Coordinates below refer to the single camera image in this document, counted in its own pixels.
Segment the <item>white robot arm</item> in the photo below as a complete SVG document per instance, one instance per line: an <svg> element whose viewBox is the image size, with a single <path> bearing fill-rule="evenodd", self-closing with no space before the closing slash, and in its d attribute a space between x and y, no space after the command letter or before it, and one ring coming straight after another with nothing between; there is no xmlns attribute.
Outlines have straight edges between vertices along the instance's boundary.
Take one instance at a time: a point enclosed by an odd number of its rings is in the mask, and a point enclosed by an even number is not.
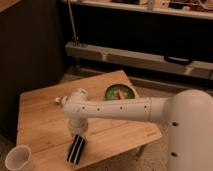
<svg viewBox="0 0 213 171"><path fill-rule="evenodd" d="M168 124L167 171L213 171L213 96L186 90L172 97L90 101L78 88L62 98L69 129L83 133L90 118Z"/></svg>

